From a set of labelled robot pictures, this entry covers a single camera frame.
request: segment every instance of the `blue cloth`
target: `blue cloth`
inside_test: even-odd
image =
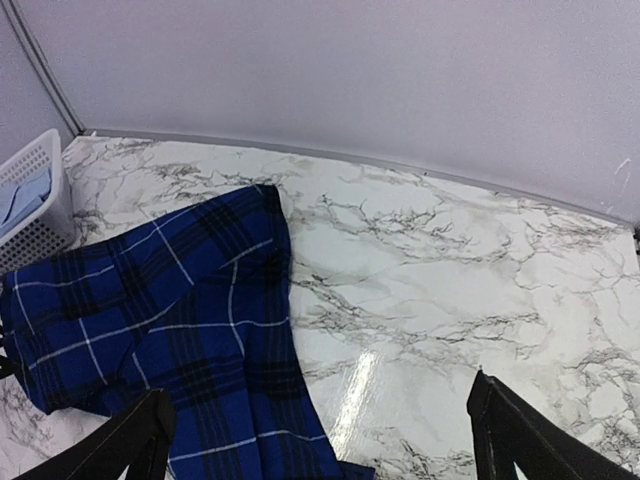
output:
[[[51,192],[51,169],[0,187],[0,237],[35,212]]]
[[[278,192],[237,190],[3,277],[16,376],[44,412],[113,415],[150,388],[178,412],[181,479],[353,478],[311,404],[289,322]]]

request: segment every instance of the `white stripe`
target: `white stripe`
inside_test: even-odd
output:
[[[173,302],[171,305],[169,305],[167,308],[165,308],[163,311],[161,311],[160,313],[156,314],[155,316],[153,316],[153,317],[151,317],[151,318],[149,318],[147,320],[143,320],[142,322],[136,323],[135,325],[132,325],[130,327],[125,327],[125,328],[121,328],[119,330],[114,330],[113,332],[103,333],[102,335],[98,335],[97,337],[92,338],[90,341],[96,342],[98,340],[103,340],[105,338],[113,337],[115,335],[119,335],[121,333],[131,331],[131,330],[133,330],[135,328],[142,327],[143,325],[146,325],[147,323],[155,322],[158,318],[160,318],[162,315],[167,313],[169,311],[169,309],[171,307],[173,307],[176,303],[177,303],[177,300],[175,302]],[[56,350],[55,352],[52,352],[52,353],[49,353],[49,354],[47,354],[47,355],[45,355],[43,357],[40,357],[34,363],[29,365],[29,370],[33,370],[34,368],[36,368],[42,362],[45,362],[45,361],[50,360],[52,358],[55,358],[58,355],[62,355],[65,352],[73,350],[74,348],[81,347],[83,345],[85,345],[85,342],[74,343],[72,345],[67,345],[64,348],[61,348],[60,350]]]
[[[238,262],[233,264],[233,275],[231,277],[231,286],[229,287],[229,300],[227,302],[227,315],[229,316],[229,325],[231,325],[231,330],[233,330],[233,335],[236,337],[236,341],[238,342],[238,347],[240,347],[240,352],[244,357],[244,345],[242,345],[242,340],[240,339],[240,335],[238,335],[238,331],[236,330],[235,325],[233,324],[233,287],[236,284],[236,278],[238,277]]]
[[[48,282],[26,282],[26,283],[21,283],[20,285],[16,285],[15,286],[15,290],[18,290],[18,288],[23,288],[23,287],[67,287],[69,285],[73,285],[76,282],[79,282],[81,280],[85,280],[87,278],[91,278],[91,277],[97,277],[98,275],[102,275],[103,273],[108,272],[109,270],[113,270],[113,265],[109,265],[106,268],[103,268],[102,270],[100,270],[99,272],[93,272],[93,273],[88,273],[82,277],[78,277],[74,280],[71,280],[69,282],[60,282],[60,283],[48,283]]]
[[[89,353],[91,354],[91,358],[93,359],[93,364],[96,366],[96,370],[98,370],[98,373],[100,374],[100,378],[102,379],[102,383],[104,383],[105,385],[107,385],[107,381],[104,378],[104,375],[102,374],[102,370],[100,369],[100,365],[98,365],[98,359],[96,358],[95,354],[93,353],[93,348],[91,348],[91,342],[89,341],[89,335],[87,335],[87,331],[84,328],[84,323],[82,323],[82,318],[79,318],[78,321],[80,322],[80,328],[82,328],[82,334],[84,335],[84,338],[86,340],[86,344],[87,344],[87,348],[89,349]]]
[[[142,376],[142,380],[144,380],[144,386],[147,388],[147,390],[151,390],[151,387],[149,386],[149,382],[147,381],[147,376],[142,371],[140,362],[138,362],[138,356],[136,355],[136,352],[133,352],[133,355],[131,356],[133,357],[133,363],[136,364],[136,368],[138,369],[138,371],[140,372],[140,375]]]
[[[273,322],[273,323],[258,323],[253,320],[242,320],[241,322],[236,322],[234,325],[237,327],[239,325],[250,324],[256,327],[268,328],[268,327],[277,327],[278,325],[285,324],[289,321],[289,317],[285,318],[281,322]],[[165,330],[175,330],[178,328],[216,328],[216,327],[230,327],[228,323],[176,323],[173,325],[166,325],[164,327],[156,327],[149,330],[147,333],[156,333],[163,332]]]
[[[191,284],[191,286],[193,287],[193,285],[195,285],[193,283],[193,280],[191,280],[191,277],[189,276],[189,274],[187,273],[187,271],[185,270],[184,266],[182,265],[182,262],[180,262],[180,259],[178,258],[178,256],[176,255],[176,252],[173,251],[173,248],[171,248],[171,245],[169,245],[169,242],[167,241],[167,239],[165,238],[164,234],[162,233],[162,231],[160,230],[160,228],[158,227],[158,225],[156,224],[156,222],[154,220],[152,220],[152,223],[155,225],[156,230],[158,231],[158,234],[160,235],[160,237],[162,238],[162,241],[164,242],[164,244],[167,246],[167,248],[169,249],[169,252],[171,252],[171,255],[173,256],[173,259],[176,261],[176,263],[178,264],[178,266],[180,267],[180,270],[182,270],[182,273],[184,273],[184,276],[187,277],[187,280],[189,280],[189,283]]]
[[[319,435],[317,437],[305,437],[305,436],[290,432],[289,430],[275,430],[273,432],[259,433],[253,438],[249,438],[248,440],[242,440],[241,442],[233,443],[231,445],[225,445],[224,447],[210,448],[209,450],[202,450],[201,452],[187,453],[185,455],[178,455],[177,457],[171,457],[171,461],[177,462],[178,460],[186,460],[188,458],[201,457],[203,455],[208,455],[210,453],[225,452],[233,448],[244,447],[245,445],[255,443],[258,438],[268,438],[276,435],[291,435],[292,437],[298,438],[300,440],[304,440],[305,442],[315,442],[317,440],[322,440],[327,438],[326,435]]]
[[[233,443],[231,445],[225,445],[224,447],[210,448],[209,450],[202,450],[201,452],[187,453],[185,455],[178,455],[177,457],[171,457],[171,461],[177,462],[178,460],[186,460],[188,458],[201,457],[203,455],[208,455],[210,453],[224,452],[226,450],[231,450],[233,448],[244,447],[245,445],[256,443],[256,441],[257,441],[256,437],[253,437],[248,440],[242,440],[241,442]]]
[[[273,238],[270,238],[269,240],[265,240],[264,242],[260,242],[255,244],[253,247],[247,248],[244,252],[236,255],[235,257],[233,257],[231,260],[229,260],[227,263],[223,263],[220,268],[224,268],[228,265],[231,265],[232,263],[237,262],[238,260],[240,260],[242,257],[244,257],[245,255],[249,255],[251,252],[264,247],[265,245],[269,245],[270,243],[273,242]]]
[[[24,369],[24,365],[26,360],[22,356],[22,352],[20,351],[20,347],[18,347],[18,336],[13,336],[13,343],[16,344],[16,351],[18,352],[18,357],[20,358],[20,364],[22,365],[22,376],[24,377],[24,388],[27,390],[27,397],[31,398],[31,394],[29,393],[29,379],[27,378],[27,371]]]
[[[315,442],[317,440],[322,440],[323,438],[327,438],[326,435],[318,435],[317,437],[305,437],[303,435],[298,435],[297,433],[290,432],[289,430],[274,430],[273,432],[259,433],[258,435],[256,435],[256,437],[267,438],[267,437],[273,437],[275,435],[290,435],[299,440],[304,440],[305,442]]]
[[[169,220],[167,220],[166,222],[164,222],[163,224],[161,224],[161,225],[160,225],[160,226],[158,226],[157,228],[162,228],[162,227],[164,227],[165,225],[168,225],[169,223],[173,222],[176,218],[179,218],[179,217],[181,217],[182,215],[184,215],[185,213],[190,212],[191,210],[193,210],[194,208],[196,208],[198,205],[199,205],[199,204],[192,205],[190,208],[187,208],[185,211],[178,213],[175,217],[170,218]],[[131,245],[131,246],[127,247],[127,248],[125,248],[125,249],[124,249],[124,250],[122,250],[121,252],[116,253],[116,255],[122,255],[122,254],[125,254],[125,253],[127,253],[127,252],[129,252],[129,251],[133,250],[134,248],[136,248],[136,247],[137,247],[138,245],[140,245],[141,243],[144,243],[144,242],[146,242],[147,240],[149,240],[151,237],[153,237],[153,234],[154,234],[155,232],[156,232],[155,230],[154,230],[154,231],[152,231],[149,235],[147,235],[147,236],[146,236],[146,237],[144,237],[144,238],[141,238],[141,239],[140,239],[140,240],[138,240],[136,243],[134,243],[133,245]]]
[[[16,284],[16,286],[18,285],[18,271],[16,270],[15,272],[13,272],[13,282]],[[22,298],[20,297],[20,291],[18,289],[15,289],[16,291],[16,297],[18,297],[18,303],[20,304],[20,308],[22,309],[22,314],[24,315],[24,319],[27,321],[27,325],[29,325],[29,328],[31,329],[31,333],[33,333],[35,335],[36,331],[33,329],[33,326],[31,325],[31,322],[29,321],[29,316],[27,315],[27,311],[24,309],[24,304],[22,303]]]
[[[173,467],[171,466],[171,459],[167,459],[167,470],[169,470],[169,476],[172,480],[176,480],[176,473],[173,471]]]

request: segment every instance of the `baseboard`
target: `baseboard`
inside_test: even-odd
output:
[[[582,213],[595,218],[600,218],[608,222],[623,225],[630,229],[633,229],[633,225],[629,222],[621,220],[619,218],[611,217],[609,215],[594,212],[592,210],[566,203],[553,198],[543,197],[541,195],[535,195],[532,193],[520,191],[513,188],[503,187],[501,185],[495,185],[489,182],[482,182],[467,177],[458,175],[452,175],[444,172],[439,172],[431,169],[424,169],[416,167],[415,165],[409,165],[402,162],[382,160],[378,158],[365,157],[361,155],[351,155],[347,153],[332,152],[328,150],[316,150],[312,148],[294,147],[290,145],[280,145],[274,143],[254,142],[249,140],[236,140],[230,138],[209,137],[205,135],[183,135],[174,133],[156,133],[156,132],[139,132],[129,130],[109,130],[103,128],[87,128],[84,133],[86,136],[98,135],[101,137],[128,137],[128,138],[143,138],[150,140],[161,141],[174,141],[174,142],[187,142],[187,143],[201,143],[206,145],[224,145],[232,147],[246,147],[246,148],[259,148],[262,150],[268,150],[272,152],[291,153],[296,155],[303,155],[314,158],[329,158],[332,160],[341,160],[343,162],[351,162],[363,165],[372,165],[375,167],[389,168],[392,170],[417,173],[421,175],[427,175],[429,177],[438,178],[442,180],[450,180],[453,182],[461,183],[464,185],[471,185],[485,190],[490,190],[499,193],[505,193],[513,197],[528,198],[547,205],[552,205],[559,208],[564,208],[573,212]]]

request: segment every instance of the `gray veining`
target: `gray veining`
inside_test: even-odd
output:
[[[477,368],[640,473],[640,274],[631,233],[428,176],[255,149],[79,138],[77,246],[255,182],[281,191],[305,378],[340,458],[381,479],[474,478]],[[46,417],[0,382],[0,480],[102,419]]]

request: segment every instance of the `plaid skirt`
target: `plaid skirt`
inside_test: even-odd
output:
[[[181,479],[373,478],[338,462],[289,321],[278,191],[252,186],[3,277],[16,377],[40,410],[114,415],[164,388]]]

